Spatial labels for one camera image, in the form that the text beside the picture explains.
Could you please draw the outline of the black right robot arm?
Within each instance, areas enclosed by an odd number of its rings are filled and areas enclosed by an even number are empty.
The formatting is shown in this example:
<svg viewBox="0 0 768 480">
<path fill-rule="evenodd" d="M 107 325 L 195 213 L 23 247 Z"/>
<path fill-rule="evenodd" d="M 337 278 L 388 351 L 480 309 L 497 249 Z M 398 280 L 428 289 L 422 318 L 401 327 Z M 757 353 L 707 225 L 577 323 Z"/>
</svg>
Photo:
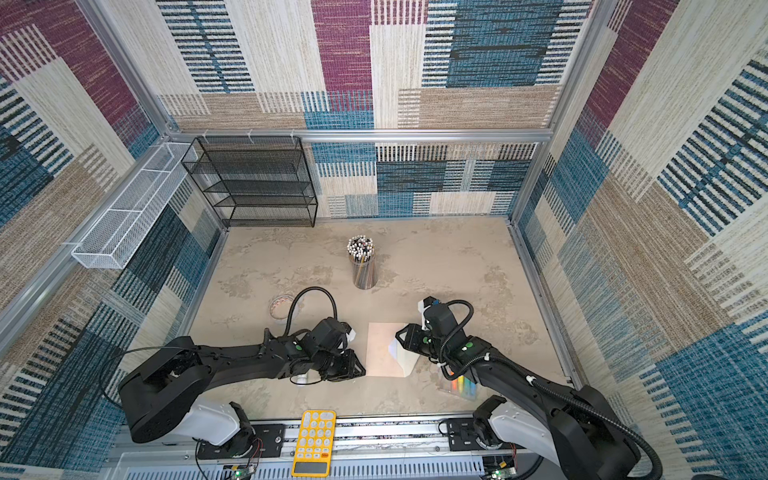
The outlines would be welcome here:
<svg viewBox="0 0 768 480">
<path fill-rule="evenodd" d="M 480 426 L 497 442 L 526 447 L 557 464 L 568 479 L 628 479 L 643 456 L 651 462 L 645 478 L 662 477 L 659 455 L 619 420 L 602 393 L 550 381 L 466 334 L 469 321 L 456 320 L 454 304 L 424 298 L 420 323 L 406 325 L 395 337 L 404 350 L 435 361 L 445 379 L 467 376 L 527 413 L 527 420 L 516 420 L 496 405 L 482 415 Z"/>
</svg>

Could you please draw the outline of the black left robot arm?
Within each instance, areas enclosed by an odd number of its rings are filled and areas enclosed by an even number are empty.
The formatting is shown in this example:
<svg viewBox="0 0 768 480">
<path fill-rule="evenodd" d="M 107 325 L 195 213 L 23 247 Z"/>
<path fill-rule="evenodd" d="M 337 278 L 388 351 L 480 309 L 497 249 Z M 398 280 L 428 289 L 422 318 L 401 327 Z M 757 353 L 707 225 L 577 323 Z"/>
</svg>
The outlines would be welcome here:
<svg viewBox="0 0 768 480">
<path fill-rule="evenodd" d="M 293 331 L 297 306 L 296 301 L 291 303 L 281 335 L 266 330 L 257 344 L 216 347 L 181 336 L 149 347 L 149 358 L 125 375 L 115 396 L 107 391 L 106 374 L 99 373 L 100 393 L 122 409 L 137 444 L 184 435 L 216 458 L 250 457 L 263 439 L 243 407 L 236 402 L 207 401 L 203 393 L 256 379 L 295 381 L 309 372 L 317 373 L 322 382 L 349 381 L 366 374 L 349 345 L 353 329 L 339 320 L 336 306 L 314 328 Z"/>
</svg>

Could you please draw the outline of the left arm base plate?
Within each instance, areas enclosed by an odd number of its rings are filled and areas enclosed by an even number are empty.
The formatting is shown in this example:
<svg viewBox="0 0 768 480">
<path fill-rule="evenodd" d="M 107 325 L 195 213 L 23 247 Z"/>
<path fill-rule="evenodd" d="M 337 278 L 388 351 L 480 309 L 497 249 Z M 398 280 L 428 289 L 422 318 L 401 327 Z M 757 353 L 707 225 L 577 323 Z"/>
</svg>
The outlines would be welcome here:
<svg viewBox="0 0 768 480">
<path fill-rule="evenodd" d="M 197 449 L 199 460 L 277 458 L 282 451 L 286 425 L 260 424 L 238 432 L 222 446 L 202 442 Z"/>
</svg>

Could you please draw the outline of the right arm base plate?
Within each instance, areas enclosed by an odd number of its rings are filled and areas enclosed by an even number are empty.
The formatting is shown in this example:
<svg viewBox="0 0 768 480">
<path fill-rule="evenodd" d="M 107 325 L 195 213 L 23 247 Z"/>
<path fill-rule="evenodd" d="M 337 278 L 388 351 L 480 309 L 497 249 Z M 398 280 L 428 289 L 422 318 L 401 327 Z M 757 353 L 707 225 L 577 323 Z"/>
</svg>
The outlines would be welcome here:
<svg viewBox="0 0 768 480">
<path fill-rule="evenodd" d="M 514 443 L 501 443 L 489 445 L 474 429 L 473 420 L 469 417 L 445 418 L 438 422 L 438 432 L 447 438 L 448 448 L 451 452 L 466 451 L 509 451 L 524 449 Z"/>
</svg>

